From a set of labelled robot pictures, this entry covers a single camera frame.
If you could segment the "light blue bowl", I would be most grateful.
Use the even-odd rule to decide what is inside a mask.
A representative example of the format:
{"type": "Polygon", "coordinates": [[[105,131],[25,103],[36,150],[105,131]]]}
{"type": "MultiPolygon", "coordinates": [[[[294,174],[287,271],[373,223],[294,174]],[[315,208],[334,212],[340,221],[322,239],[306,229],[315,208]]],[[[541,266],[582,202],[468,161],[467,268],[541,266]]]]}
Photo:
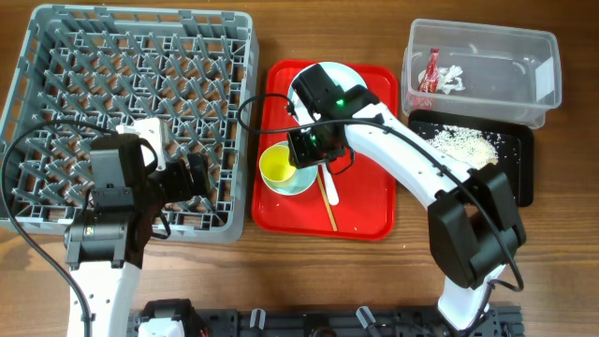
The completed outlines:
{"type": "MultiPolygon", "coordinates": [[[[287,145],[286,141],[276,144],[287,145]]],[[[261,178],[266,186],[276,194],[283,196],[295,196],[305,192],[315,181],[318,172],[317,167],[296,168],[297,171],[294,177],[287,183],[271,183],[268,182],[261,174],[261,178]]]]}

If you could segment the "red snack wrapper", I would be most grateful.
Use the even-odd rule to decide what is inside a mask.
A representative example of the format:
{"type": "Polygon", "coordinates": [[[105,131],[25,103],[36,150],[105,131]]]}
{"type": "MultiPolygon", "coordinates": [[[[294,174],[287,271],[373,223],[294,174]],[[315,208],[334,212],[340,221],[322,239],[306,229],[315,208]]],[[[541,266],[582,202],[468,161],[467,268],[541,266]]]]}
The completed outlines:
{"type": "MultiPolygon", "coordinates": [[[[439,70],[437,61],[439,58],[439,49],[432,48],[430,53],[430,60],[427,63],[423,78],[420,80],[418,85],[418,91],[421,94],[434,94],[436,92],[439,82],[439,70]]],[[[431,110],[433,106],[433,99],[417,95],[413,98],[412,107],[415,110],[431,110]]]]}

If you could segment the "red plastic tray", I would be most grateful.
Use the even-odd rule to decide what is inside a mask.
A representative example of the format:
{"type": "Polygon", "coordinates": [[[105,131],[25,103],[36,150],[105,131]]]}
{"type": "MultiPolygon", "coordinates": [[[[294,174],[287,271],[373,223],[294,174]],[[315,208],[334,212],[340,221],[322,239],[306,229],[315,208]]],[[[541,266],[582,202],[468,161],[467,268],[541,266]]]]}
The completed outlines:
{"type": "MultiPolygon", "coordinates": [[[[287,93],[293,78],[315,61],[283,60],[270,69],[266,81],[267,93],[287,93]]],[[[349,64],[365,80],[392,114],[398,116],[399,84],[387,68],[349,64]]],[[[297,123],[285,110],[282,98],[269,98],[264,103],[262,128],[277,129],[297,123]]],[[[351,240],[381,240],[395,224],[396,180],[364,155],[356,154],[355,162],[346,172],[333,177],[340,197],[331,206],[338,230],[329,220],[322,192],[314,182],[296,196],[273,192],[264,183],[256,166],[252,197],[252,217],[268,231],[286,234],[312,235],[351,240]]]]}

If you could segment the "white tissue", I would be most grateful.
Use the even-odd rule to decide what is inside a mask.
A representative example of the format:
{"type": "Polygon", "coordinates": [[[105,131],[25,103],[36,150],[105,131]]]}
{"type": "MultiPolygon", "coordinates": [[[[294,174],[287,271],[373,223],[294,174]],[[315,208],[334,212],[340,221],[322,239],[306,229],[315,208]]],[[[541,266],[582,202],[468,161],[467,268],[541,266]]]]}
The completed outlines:
{"type": "MultiPolygon", "coordinates": [[[[465,90],[461,75],[463,70],[460,66],[438,67],[439,82],[435,93],[450,95],[452,92],[461,92],[465,90]]],[[[418,85],[423,78],[425,69],[418,74],[418,85]]]]}

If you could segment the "rice and peanut waste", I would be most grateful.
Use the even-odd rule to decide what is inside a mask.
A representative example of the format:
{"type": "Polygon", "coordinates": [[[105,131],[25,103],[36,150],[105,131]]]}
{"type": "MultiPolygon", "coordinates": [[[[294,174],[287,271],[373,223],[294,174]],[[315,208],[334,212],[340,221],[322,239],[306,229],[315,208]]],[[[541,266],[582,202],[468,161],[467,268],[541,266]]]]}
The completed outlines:
{"type": "Polygon", "coordinates": [[[472,128],[444,125],[440,131],[434,131],[434,137],[427,142],[441,153],[475,169],[499,162],[495,147],[481,131],[472,128]]]}

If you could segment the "black food waste tray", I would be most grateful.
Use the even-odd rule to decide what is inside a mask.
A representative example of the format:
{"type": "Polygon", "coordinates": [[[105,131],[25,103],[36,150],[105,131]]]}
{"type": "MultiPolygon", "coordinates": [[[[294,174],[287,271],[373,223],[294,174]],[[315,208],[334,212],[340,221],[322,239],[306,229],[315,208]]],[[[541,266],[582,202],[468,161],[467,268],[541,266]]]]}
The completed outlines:
{"type": "Polygon", "coordinates": [[[507,176],[517,204],[528,207],[533,203],[534,137],[529,127],[432,110],[415,111],[408,121],[408,127],[426,142],[444,125],[481,131],[497,150],[499,162],[494,165],[507,176]]]}

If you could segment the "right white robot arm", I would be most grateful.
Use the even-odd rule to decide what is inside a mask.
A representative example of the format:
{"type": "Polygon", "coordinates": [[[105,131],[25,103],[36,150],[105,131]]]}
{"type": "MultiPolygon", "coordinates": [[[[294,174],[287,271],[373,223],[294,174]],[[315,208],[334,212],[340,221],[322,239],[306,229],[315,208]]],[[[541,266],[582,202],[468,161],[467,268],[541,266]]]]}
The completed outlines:
{"type": "Polygon", "coordinates": [[[514,256],[526,234],[499,168],[473,168],[441,153],[374,92],[343,88],[320,64],[304,68],[290,90],[302,105],[300,128],[287,134],[294,166],[328,163],[350,150],[386,170],[427,210],[431,256],[446,277],[437,309],[451,329],[475,329],[505,268],[517,280],[512,290],[522,290],[514,256]]]}

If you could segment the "yellow plastic cup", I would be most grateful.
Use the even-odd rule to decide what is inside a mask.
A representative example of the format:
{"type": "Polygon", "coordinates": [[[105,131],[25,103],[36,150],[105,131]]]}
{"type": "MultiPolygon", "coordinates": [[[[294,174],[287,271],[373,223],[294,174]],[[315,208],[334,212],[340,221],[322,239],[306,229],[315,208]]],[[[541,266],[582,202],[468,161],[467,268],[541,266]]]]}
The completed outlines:
{"type": "Polygon", "coordinates": [[[287,183],[297,169],[289,161],[290,150],[287,145],[276,144],[266,149],[259,158],[259,170],[271,183],[287,183]]]}

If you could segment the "large light blue plate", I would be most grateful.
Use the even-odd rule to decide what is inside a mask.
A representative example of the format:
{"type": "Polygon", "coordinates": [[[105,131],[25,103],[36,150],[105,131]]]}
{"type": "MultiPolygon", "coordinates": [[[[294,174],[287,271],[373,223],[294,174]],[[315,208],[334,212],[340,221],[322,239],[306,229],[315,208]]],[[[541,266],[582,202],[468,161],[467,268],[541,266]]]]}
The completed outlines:
{"type": "MultiPolygon", "coordinates": [[[[335,85],[340,86],[344,91],[348,91],[356,85],[361,85],[367,88],[367,84],[364,79],[349,66],[336,62],[319,62],[324,71],[330,77],[335,85]]],[[[298,125],[307,125],[318,122],[321,119],[319,113],[310,113],[305,105],[299,98],[297,92],[289,87],[287,97],[292,101],[294,105],[294,111],[291,112],[291,116],[294,118],[298,125]]]]}

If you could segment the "grey plastic dishwasher rack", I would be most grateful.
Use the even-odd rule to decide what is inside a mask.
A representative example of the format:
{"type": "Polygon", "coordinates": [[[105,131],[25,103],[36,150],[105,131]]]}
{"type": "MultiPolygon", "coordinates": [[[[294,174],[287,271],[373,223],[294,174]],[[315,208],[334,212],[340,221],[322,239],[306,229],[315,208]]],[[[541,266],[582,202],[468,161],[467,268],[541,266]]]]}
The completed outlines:
{"type": "Polygon", "coordinates": [[[234,242],[243,229],[248,113],[259,46],[240,11],[42,5],[31,16],[1,118],[1,224],[62,235],[92,183],[92,140],[163,124],[167,160],[202,154],[209,190],[170,203],[154,229],[234,242]]]}

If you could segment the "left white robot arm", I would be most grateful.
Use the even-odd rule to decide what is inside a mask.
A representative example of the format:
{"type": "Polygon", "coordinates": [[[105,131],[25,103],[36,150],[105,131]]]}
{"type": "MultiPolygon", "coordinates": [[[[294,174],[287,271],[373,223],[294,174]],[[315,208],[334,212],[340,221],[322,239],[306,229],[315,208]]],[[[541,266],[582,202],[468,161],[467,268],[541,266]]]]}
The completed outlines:
{"type": "Polygon", "coordinates": [[[93,140],[90,162],[92,209],[79,213],[65,232],[66,264],[76,285],[71,291],[70,336],[124,336],[139,284],[144,248],[155,220],[169,203],[205,196],[210,190],[208,159],[146,164],[149,141],[135,134],[93,140]]]}

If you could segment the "white plastic fork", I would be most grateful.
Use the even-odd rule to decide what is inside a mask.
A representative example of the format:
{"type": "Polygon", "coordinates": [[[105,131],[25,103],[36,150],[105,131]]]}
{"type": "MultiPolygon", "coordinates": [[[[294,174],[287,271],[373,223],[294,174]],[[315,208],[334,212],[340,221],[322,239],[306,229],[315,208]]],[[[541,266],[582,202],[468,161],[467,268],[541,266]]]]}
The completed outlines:
{"type": "Polygon", "coordinates": [[[324,163],[321,163],[319,165],[319,167],[320,167],[320,170],[322,171],[322,178],[323,178],[324,187],[325,187],[325,191],[327,194],[329,204],[331,206],[336,206],[339,204],[340,199],[339,199],[336,185],[333,181],[332,174],[329,172],[329,169],[327,168],[327,166],[324,163]]]}

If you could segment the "wooden chopstick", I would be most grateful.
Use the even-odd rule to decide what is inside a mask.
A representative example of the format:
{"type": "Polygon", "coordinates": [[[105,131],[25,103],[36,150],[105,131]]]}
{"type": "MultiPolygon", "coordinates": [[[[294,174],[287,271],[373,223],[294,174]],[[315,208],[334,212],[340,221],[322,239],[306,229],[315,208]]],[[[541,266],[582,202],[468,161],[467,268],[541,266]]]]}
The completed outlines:
{"type": "Polygon", "coordinates": [[[326,189],[325,189],[325,185],[323,184],[323,181],[322,181],[322,179],[320,177],[320,173],[317,173],[316,180],[317,180],[317,183],[318,183],[321,195],[322,195],[322,199],[323,199],[324,204],[325,204],[325,208],[326,208],[326,211],[327,211],[327,214],[328,214],[328,217],[329,217],[329,221],[330,221],[332,230],[333,230],[333,232],[337,232],[338,231],[338,227],[337,227],[337,224],[336,224],[336,220],[334,218],[334,214],[333,214],[332,209],[330,207],[329,199],[328,199],[327,192],[326,192],[326,189]]]}

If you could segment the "clear plastic waste bin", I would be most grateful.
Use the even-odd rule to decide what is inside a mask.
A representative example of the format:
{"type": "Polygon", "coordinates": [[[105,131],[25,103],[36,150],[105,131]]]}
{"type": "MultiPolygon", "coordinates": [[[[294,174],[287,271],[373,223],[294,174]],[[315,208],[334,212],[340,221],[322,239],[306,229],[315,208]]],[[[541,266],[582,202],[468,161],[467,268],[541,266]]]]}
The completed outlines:
{"type": "Polygon", "coordinates": [[[424,102],[430,110],[539,128],[546,113],[562,104],[557,38],[545,31],[416,19],[403,56],[401,92],[406,116],[424,102]],[[433,49],[439,68],[461,68],[461,90],[418,90],[433,49]]]}

